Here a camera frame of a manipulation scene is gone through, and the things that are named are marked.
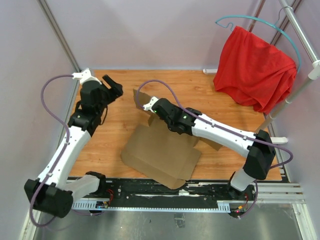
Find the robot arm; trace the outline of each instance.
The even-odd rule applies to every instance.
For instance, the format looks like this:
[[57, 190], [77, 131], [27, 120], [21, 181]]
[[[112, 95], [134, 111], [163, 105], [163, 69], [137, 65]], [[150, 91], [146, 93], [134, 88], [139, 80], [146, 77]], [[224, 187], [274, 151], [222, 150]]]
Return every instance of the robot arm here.
[[[267, 132], [261, 130], [257, 134], [239, 130], [215, 121], [198, 110], [186, 108], [201, 119], [212, 123], [208, 124], [183, 111], [180, 107], [170, 103], [165, 98], [158, 99], [157, 97], [152, 97], [149, 103], [145, 104], [143, 108], [146, 111], [157, 114], [160, 119], [165, 121], [168, 129], [172, 132], [177, 132], [178, 134], [185, 133], [191, 136], [209, 139], [236, 151], [246, 158], [244, 166], [232, 175], [228, 183], [228, 194], [232, 198], [238, 198], [254, 180], [266, 179], [276, 151], [274, 147], [254, 142], [247, 139], [247, 137], [271, 143], [271, 138]], [[223, 130], [223, 128], [246, 137], [237, 136]]]
[[69, 173], [81, 150], [102, 123], [103, 112], [106, 111], [107, 114], [108, 105], [123, 94], [122, 85], [114, 82], [108, 75], [102, 78], [111, 88], [107, 88], [92, 76], [89, 69], [73, 74], [73, 79], [79, 80], [82, 88], [81, 100], [76, 103], [75, 111], [68, 122], [70, 132], [68, 146], [54, 170], [49, 172], [66, 143], [65, 135], [51, 161], [38, 178], [28, 179], [25, 183], [24, 190], [31, 201], [40, 183], [49, 175], [36, 197], [33, 209], [63, 218], [71, 210], [73, 202], [88, 194], [99, 196], [105, 193], [106, 176], [97, 172], [87, 172], [82, 178], [67, 184]]

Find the white plastic clip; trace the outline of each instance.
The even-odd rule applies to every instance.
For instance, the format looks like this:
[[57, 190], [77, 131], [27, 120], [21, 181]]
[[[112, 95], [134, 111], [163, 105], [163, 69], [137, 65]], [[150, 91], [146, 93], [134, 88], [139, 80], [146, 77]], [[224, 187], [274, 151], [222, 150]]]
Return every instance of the white plastic clip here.
[[314, 69], [308, 74], [308, 78], [311, 80], [317, 80], [320, 77], [320, 62], [312, 64]]
[[145, 111], [151, 111], [152, 113], [155, 113], [152, 110], [152, 107], [158, 100], [159, 100], [159, 98], [157, 98], [156, 96], [153, 96], [152, 98], [150, 98], [150, 101], [147, 104], [143, 105], [143, 109]]
[[79, 80], [81, 85], [88, 81], [97, 81], [98, 83], [102, 84], [98, 78], [92, 76], [89, 68], [83, 70], [82, 72], [74, 72], [72, 75], [73, 79]]

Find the blue clothes hanger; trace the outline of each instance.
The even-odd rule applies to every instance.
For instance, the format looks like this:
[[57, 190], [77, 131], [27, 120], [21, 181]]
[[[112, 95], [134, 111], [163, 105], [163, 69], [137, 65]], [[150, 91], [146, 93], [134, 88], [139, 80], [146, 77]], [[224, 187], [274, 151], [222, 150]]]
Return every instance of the blue clothes hanger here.
[[233, 22], [229, 22], [226, 26], [222, 25], [219, 23], [219, 21], [221, 21], [222, 19], [229, 19], [229, 18], [243, 18], [243, 19], [252, 19], [252, 20], [256, 20], [258, 22], [261, 22], [261, 23], [264, 23], [274, 29], [276, 29], [277, 31], [279, 31], [281, 34], [283, 34], [286, 39], [289, 40], [289, 42], [291, 43], [291, 45], [293, 46], [294, 48], [294, 51], [296, 53], [296, 56], [298, 57], [298, 62], [299, 62], [299, 65], [298, 65], [298, 69], [297, 69], [297, 72], [299, 73], [300, 71], [300, 68], [301, 68], [301, 56], [300, 56], [300, 53], [298, 51], [298, 48], [297, 48], [297, 45], [294, 43], [294, 41], [291, 39], [291, 37], [288, 36], [288, 34], [286, 34], [284, 31], [282, 31], [280, 28], [278, 28], [277, 26], [275, 26], [274, 24], [268, 22], [268, 21], [265, 21], [261, 18], [258, 18], [258, 17], [254, 17], [254, 16], [247, 16], [247, 15], [227, 15], [227, 16], [223, 16], [221, 18], [219, 18], [217, 21], [215, 21], [216, 24], [218, 24], [219, 26], [227, 29], [229, 26], [231, 26], [230, 30], [233, 31], [234, 28], [235, 28], [235, 25]]

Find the cardboard flap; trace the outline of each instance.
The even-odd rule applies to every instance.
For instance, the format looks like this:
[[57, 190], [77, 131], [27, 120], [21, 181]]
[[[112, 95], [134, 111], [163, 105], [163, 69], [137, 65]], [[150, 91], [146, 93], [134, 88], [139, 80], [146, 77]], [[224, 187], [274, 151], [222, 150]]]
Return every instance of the cardboard flap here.
[[[128, 140], [125, 150], [144, 164], [147, 163], [165, 174], [180, 179], [181, 169], [185, 168], [186, 164], [189, 165], [189, 162], [194, 167], [193, 163], [199, 160], [201, 152], [193, 148], [194, 141], [188, 143], [177, 140], [177, 136], [181, 137], [181, 135], [174, 134], [174, 132], [172, 132], [173, 135], [168, 133], [167, 130], [160, 131], [156, 128], [138, 125]], [[186, 176], [189, 176], [193, 168], [188, 166], [185, 171], [188, 171]]]
[[154, 168], [147, 162], [141, 161], [139, 158], [133, 156], [127, 149], [121, 151], [121, 159], [129, 167], [132, 167], [134, 169], [139, 167], [139, 171], [144, 175], [161, 183], [162, 185], [165, 185], [170, 189], [180, 188], [186, 183], [186, 181], [183, 179], [177, 179], [163, 171], [160, 171], [157, 168]]
[[[136, 94], [137, 94], [137, 90], [136, 89], [133, 89], [133, 100], [134, 100], [134, 103], [135, 103], [135, 107], [137, 109], [141, 109], [141, 107], [138, 105], [137, 103], [137, 99], [136, 99]], [[151, 96], [144, 93], [144, 92], [139, 92], [139, 96], [138, 96], [138, 100], [139, 100], [139, 103], [141, 105], [144, 105], [144, 104], [147, 104], [151, 99]], [[161, 125], [161, 126], [157, 126], [157, 128], [161, 129], [161, 130], [168, 130], [168, 127], [166, 125], [166, 123], [164, 121], [162, 121], [156, 114], [152, 113], [151, 111], [144, 111], [145, 113], [147, 113], [148, 115], [150, 115], [150, 118], [148, 119], [148, 125], [151, 126], [151, 125]], [[222, 147], [221, 144], [219, 143], [216, 143], [214, 141], [211, 141], [207, 138], [203, 138], [203, 137], [192, 137], [192, 136], [189, 136], [189, 138], [187, 137], [186, 141], [195, 141], [195, 144], [196, 145], [199, 141], [199, 139], [201, 141], [203, 141], [204, 143], [208, 144], [210, 147], [212, 147], [214, 150], [216, 151], [219, 151], [219, 149]]]
[[194, 172], [194, 169], [198, 163], [198, 160], [201, 156], [201, 152], [196, 149], [191, 149], [189, 152], [188, 158], [178, 174], [179, 179], [189, 180]]

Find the red cloth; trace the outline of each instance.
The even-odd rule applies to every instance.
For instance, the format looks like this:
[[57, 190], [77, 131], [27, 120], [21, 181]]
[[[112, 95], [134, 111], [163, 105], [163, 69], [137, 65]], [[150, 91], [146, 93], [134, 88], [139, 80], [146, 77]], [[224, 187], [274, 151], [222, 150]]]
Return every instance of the red cloth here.
[[224, 44], [213, 83], [238, 104], [268, 114], [290, 93], [296, 74], [290, 57], [236, 26]]

